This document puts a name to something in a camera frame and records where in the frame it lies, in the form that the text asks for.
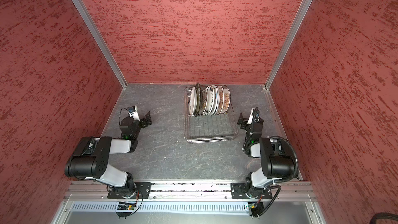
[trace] wire rack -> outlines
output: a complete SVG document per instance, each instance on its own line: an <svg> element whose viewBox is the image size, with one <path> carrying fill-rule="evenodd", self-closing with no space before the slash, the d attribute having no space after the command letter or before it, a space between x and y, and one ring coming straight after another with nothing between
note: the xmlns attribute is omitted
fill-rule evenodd
<svg viewBox="0 0 398 224"><path fill-rule="evenodd" d="M238 136L232 103L226 113L209 116L189 116L189 99L192 87L185 88L184 135L188 143L231 140Z"/></svg>

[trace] black cable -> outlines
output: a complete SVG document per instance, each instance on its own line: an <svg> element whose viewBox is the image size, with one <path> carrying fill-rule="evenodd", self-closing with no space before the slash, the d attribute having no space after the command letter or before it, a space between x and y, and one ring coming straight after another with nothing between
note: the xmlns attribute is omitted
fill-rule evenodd
<svg viewBox="0 0 398 224"><path fill-rule="evenodd" d="M245 142L243 143L243 148L242 148L242 150L246 151L246 145L247 145L248 141L250 140L250 138L251 138L251 135L249 135L249 136L246 138Z"/></svg>
<svg viewBox="0 0 398 224"><path fill-rule="evenodd" d="M259 204L260 203L260 201L261 201L261 199L263 198L263 195L262 194L260 194L260 199L258 199L258 201L254 204L254 207L257 207L257 204Z"/></svg>
<svg viewBox="0 0 398 224"><path fill-rule="evenodd" d="M275 185L275 186L269 186L268 189L278 189L274 196L272 197L271 201L268 203L268 205L264 208L264 210L261 212L261 214L257 215L257 217L262 216L268 209L271 207L272 203L275 201L276 197L278 197L279 192L281 191L281 186Z"/></svg>
<svg viewBox="0 0 398 224"><path fill-rule="evenodd" d="M375 215L372 217L372 219L371 219L371 221L369 222L369 224L376 224L376 221L377 221L377 220L380 220L380 219L389 219L389 220L398 221L398 215L396 215L396 214L391 214L391 213L384 213L384 212L377 213L377 214L375 214Z"/></svg>
<svg viewBox="0 0 398 224"><path fill-rule="evenodd" d="M129 193L130 193L130 191L127 192L127 193L125 193L125 194L122 195L121 197L123 197L124 199L131 199L131 197L132 197L134 194L132 194L130 197L126 197Z"/></svg>
<svg viewBox="0 0 398 224"><path fill-rule="evenodd" d="M251 144L249 144L249 146L246 148L246 150L245 150L245 154L246 155L249 155L249 153L250 153L250 148L253 146L253 145L255 145L255 144L259 144L260 142L253 142L253 143L251 143Z"/></svg>
<svg viewBox="0 0 398 224"><path fill-rule="evenodd" d="M140 191L139 191L139 190L137 190L137 194L138 194L138 197L140 197ZM140 207L141 207L141 205L142 205L142 202L144 201L144 195L141 194L141 197L142 197L142 199L141 199L141 204L140 204L140 206L139 206L132 214L134 214L135 212L138 211L138 209L140 209Z"/></svg>
<svg viewBox="0 0 398 224"><path fill-rule="evenodd" d="M122 107L122 108L120 108L120 112L119 112L119 125L120 125L120 115L122 114L122 110L123 109L125 109L127 112L129 112L129 114L130 114L130 111L129 110L127 110L127 108L124 108L124 107Z"/></svg>
<svg viewBox="0 0 398 224"><path fill-rule="evenodd" d="M250 131L251 131L251 132L253 132L253 129L254 129L254 121L255 121L255 119L256 119L257 112L258 112L258 107L256 107L256 108L253 110L253 112L251 113L251 114L253 115L253 118L251 119L251 124L250 124L250 125L251 125L251 127L250 127ZM252 134L250 134L250 135L246 138L245 142L243 143L243 148L242 148L242 149L243 149L244 151L247 150L246 145L247 145L248 141L250 140L251 136L252 136Z"/></svg>
<svg viewBox="0 0 398 224"><path fill-rule="evenodd" d="M91 149L92 147L94 147L94 146L89 146L89 147L87 147L87 149L85 149L84 150L84 152L82 152L82 155L84 155L89 149Z"/></svg>

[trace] gray marble floor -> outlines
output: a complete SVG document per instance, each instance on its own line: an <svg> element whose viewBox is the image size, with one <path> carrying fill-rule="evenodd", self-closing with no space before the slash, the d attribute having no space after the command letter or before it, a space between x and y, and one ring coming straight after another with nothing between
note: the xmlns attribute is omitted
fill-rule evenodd
<svg viewBox="0 0 398 224"><path fill-rule="evenodd" d="M131 172L136 179L239 180L261 167L260 160L242 152L245 131L238 128L234 140L189 144L184 139L184 89L178 84L129 84L104 136L120 137L121 107L137 105L140 117L150 111L152 125L141 129L133 153L111 154L109 163ZM227 85L235 118L248 117L258 107L263 118L263 136L276 135L269 105L260 85ZM121 119L127 116L122 111Z"/></svg>

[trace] plate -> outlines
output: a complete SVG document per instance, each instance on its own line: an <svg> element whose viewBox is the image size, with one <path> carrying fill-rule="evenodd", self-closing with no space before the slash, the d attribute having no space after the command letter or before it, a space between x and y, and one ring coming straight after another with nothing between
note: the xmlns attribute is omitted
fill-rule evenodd
<svg viewBox="0 0 398 224"><path fill-rule="evenodd" d="M211 87L213 88L213 92L214 92L214 103L213 103L212 110L211 110L210 114L214 115L217 111L218 104L220 102L220 95L218 94L216 85L211 85Z"/></svg>
<svg viewBox="0 0 398 224"><path fill-rule="evenodd" d="M199 115L202 115L205 112L207 106L207 90L202 89L200 107L199 107Z"/></svg>
<svg viewBox="0 0 398 224"><path fill-rule="evenodd" d="M221 85L217 85L217 91L218 94L220 95L220 102L218 103L216 114L219 115L222 110L222 103L224 102L224 91Z"/></svg>
<svg viewBox="0 0 398 224"><path fill-rule="evenodd" d="M195 109L195 116L199 115L199 108L200 108L200 102L201 102L201 87L199 82L196 83L196 109Z"/></svg>
<svg viewBox="0 0 398 224"><path fill-rule="evenodd" d="M189 115L192 116L196 109L196 89L192 87L191 89L191 96L189 98Z"/></svg>
<svg viewBox="0 0 398 224"><path fill-rule="evenodd" d="M206 90L207 90L207 107L204 115L209 115L214 102L214 92L211 86L208 86Z"/></svg>
<svg viewBox="0 0 398 224"><path fill-rule="evenodd" d="M231 102L231 95L228 88L225 87L222 91L224 92L224 102L222 103L221 114L225 113L228 110L229 103Z"/></svg>

